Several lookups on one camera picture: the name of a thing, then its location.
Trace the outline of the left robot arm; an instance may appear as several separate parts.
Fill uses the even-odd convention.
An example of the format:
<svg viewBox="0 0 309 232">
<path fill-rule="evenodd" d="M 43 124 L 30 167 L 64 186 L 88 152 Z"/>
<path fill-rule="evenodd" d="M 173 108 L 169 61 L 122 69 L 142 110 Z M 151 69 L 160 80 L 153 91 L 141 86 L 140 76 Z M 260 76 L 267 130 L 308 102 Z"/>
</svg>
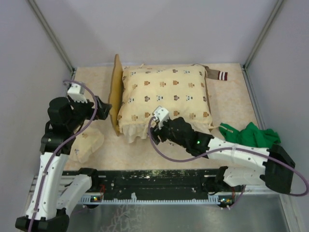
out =
<svg viewBox="0 0 309 232">
<path fill-rule="evenodd" d="M 94 101 L 78 101 L 70 96 L 50 101 L 49 121 L 41 139 L 40 169 L 31 203 L 15 227 L 24 232 L 65 232 L 70 216 L 82 196 L 100 187 L 98 171 L 81 168 L 74 180 L 59 193 L 64 166 L 77 135 L 93 120 L 105 120 L 112 106 L 98 96 Z"/>
</svg>

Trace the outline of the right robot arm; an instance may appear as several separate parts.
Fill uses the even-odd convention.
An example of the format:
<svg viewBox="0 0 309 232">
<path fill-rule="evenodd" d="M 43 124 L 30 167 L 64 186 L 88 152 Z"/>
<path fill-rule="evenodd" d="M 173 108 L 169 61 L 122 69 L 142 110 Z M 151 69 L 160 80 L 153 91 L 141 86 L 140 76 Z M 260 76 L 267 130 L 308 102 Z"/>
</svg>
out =
<svg viewBox="0 0 309 232">
<path fill-rule="evenodd" d="M 147 130 L 152 147 L 169 161 L 185 163 L 206 158 L 238 165 L 237 168 L 224 166 L 220 169 L 215 184 L 221 191 L 240 185 L 265 185 L 274 192 L 291 194 L 292 180 L 296 173 L 295 162 L 277 144 L 270 148 L 257 148 L 228 142 L 193 130 L 182 117 L 163 120 L 152 117 Z M 165 141 L 181 146 L 191 158 L 174 159 L 163 154 L 157 146 Z"/>
</svg>

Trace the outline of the small cream animal pillow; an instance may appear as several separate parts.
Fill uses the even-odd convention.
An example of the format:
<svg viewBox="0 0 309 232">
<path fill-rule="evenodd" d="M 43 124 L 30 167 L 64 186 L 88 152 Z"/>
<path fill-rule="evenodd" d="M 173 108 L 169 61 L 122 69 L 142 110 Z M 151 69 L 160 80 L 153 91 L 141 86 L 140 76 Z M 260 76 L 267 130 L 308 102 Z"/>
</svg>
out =
<svg viewBox="0 0 309 232">
<path fill-rule="evenodd" d="M 86 163 L 104 142 L 104 135 L 99 129 L 87 128 L 79 134 L 72 144 L 69 159 L 74 162 Z"/>
</svg>

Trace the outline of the brown striped sock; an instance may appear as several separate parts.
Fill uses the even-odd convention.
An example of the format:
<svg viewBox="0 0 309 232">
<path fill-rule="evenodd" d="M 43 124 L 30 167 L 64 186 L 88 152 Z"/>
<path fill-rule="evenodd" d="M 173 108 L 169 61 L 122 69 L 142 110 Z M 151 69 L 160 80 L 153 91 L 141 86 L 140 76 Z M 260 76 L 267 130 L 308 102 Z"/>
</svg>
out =
<svg viewBox="0 0 309 232">
<path fill-rule="evenodd" d="M 207 78 L 212 80 L 227 81 L 228 72 L 223 72 L 219 70 L 213 70 L 206 68 Z"/>
</svg>

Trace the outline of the green cloth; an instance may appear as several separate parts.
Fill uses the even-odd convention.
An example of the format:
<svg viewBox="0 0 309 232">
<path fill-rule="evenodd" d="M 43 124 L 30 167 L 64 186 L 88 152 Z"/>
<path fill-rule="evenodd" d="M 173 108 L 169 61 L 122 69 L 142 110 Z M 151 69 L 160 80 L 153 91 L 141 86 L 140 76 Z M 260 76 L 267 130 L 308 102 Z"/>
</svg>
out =
<svg viewBox="0 0 309 232">
<path fill-rule="evenodd" d="M 226 141 L 249 147 L 272 148 L 281 143 L 280 136 L 273 129 L 260 130 L 252 122 L 242 130 L 221 123 L 219 131 Z"/>
</svg>

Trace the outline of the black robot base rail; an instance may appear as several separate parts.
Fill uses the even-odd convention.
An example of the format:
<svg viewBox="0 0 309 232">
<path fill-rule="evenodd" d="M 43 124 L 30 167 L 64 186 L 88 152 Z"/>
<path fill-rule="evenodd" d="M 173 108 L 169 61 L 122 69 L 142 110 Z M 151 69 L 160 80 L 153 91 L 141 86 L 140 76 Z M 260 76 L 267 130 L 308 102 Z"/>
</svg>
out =
<svg viewBox="0 0 309 232">
<path fill-rule="evenodd" d="M 49 213 L 77 204 L 209 204 L 227 207 L 244 190 L 269 189 L 286 193 L 287 185 L 271 186 L 258 172 L 221 167 L 203 170 L 98 171 L 81 168 L 62 172 L 41 169 L 35 179 L 32 206 Z"/>
</svg>

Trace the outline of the right aluminium frame post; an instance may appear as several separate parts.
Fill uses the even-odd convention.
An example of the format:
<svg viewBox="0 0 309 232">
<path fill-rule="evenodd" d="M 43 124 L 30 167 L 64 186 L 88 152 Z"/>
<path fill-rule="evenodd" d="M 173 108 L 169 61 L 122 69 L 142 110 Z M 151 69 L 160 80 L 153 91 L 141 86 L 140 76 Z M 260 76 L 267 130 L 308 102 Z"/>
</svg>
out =
<svg viewBox="0 0 309 232">
<path fill-rule="evenodd" d="M 243 70 L 247 71 L 250 67 L 250 65 L 252 64 L 256 54 L 258 53 L 260 47 L 262 46 L 267 34 L 269 33 L 273 23 L 275 22 L 276 18 L 278 17 L 278 15 L 280 14 L 284 4 L 285 4 L 285 0 L 277 0 L 276 4 L 274 5 L 273 10 L 270 13 L 270 16 L 268 17 L 266 23 L 264 24 L 249 56 L 247 57 L 245 63 L 243 64 Z"/>
</svg>

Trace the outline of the aluminium frame post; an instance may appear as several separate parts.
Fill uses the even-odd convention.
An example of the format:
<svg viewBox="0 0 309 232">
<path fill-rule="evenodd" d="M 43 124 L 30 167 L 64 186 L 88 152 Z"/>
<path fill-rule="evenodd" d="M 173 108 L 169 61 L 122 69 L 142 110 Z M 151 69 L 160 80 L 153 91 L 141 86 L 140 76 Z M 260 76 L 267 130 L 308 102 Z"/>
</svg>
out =
<svg viewBox="0 0 309 232">
<path fill-rule="evenodd" d="M 45 16 L 43 15 L 41 9 L 39 8 L 37 2 L 35 0 L 26 0 L 27 4 L 31 8 L 33 14 L 36 16 L 38 22 L 40 23 L 41 27 L 43 28 L 45 34 L 47 35 L 49 41 L 52 43 L 54 49 L 60 56 L 63 63 L 66 65 L 70 73 L 75 72 L 75 68 L 67 55 L 65 49 L 63 48 L 61 42 L 56 37 L 56 34 L 54 33 L 53 29 L 49 25 L 48 21 L 46 20 Z"/>
<path fill-rule="evenodd" d="M 245 63 L 243 64 L 243 70 L 247 71 L 250 67 L 250 65 L 252 64 L 256 54 L 258 53 L 260 47 L 262 46 L 267 34 L 269 33 L 273 23 L 275 22 L 276 18 L 278 17 L 278 15 L 280 14 L 284 4 L 285 4 L 285 0 L 277 0 L 276 4 L 274 5 L 273 10 L 270 13 L 270 16 L 268 17 L 266 23 L 264 24 L 249 56 L 247 57 Z"/>
</svg>

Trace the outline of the left aluminium frame post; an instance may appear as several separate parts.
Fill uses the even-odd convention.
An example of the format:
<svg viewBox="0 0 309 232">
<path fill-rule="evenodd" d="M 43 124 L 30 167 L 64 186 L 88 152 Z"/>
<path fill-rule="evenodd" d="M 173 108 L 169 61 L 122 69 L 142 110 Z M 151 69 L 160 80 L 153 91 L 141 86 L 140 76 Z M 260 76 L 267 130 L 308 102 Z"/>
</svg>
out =
<svg viewBox="0 0 309 232">
<path fill-rule="evenodd" d="M 56 34 L 54 33 L 53 29 L 49 25 L 48 21 L 46 20 L 45 16 L 43 15 L 41 9 L 39 8 L 37 2 L 35 0 L 26 0 L 27 4 L 31 8 L 33 14 L 36 16 L 38 22 L 40 23 L 41 27 L 43 28 L 45 34 L 47 35 L 49 41 L 52 43 L 54 49 L 60 56 L 63 63 L 66 65 L 70 73 L 75 72 L 75 68 L 67 55 L 65 49 L 63 48 L 61 42 L 56 37 Z"/>
</svg>

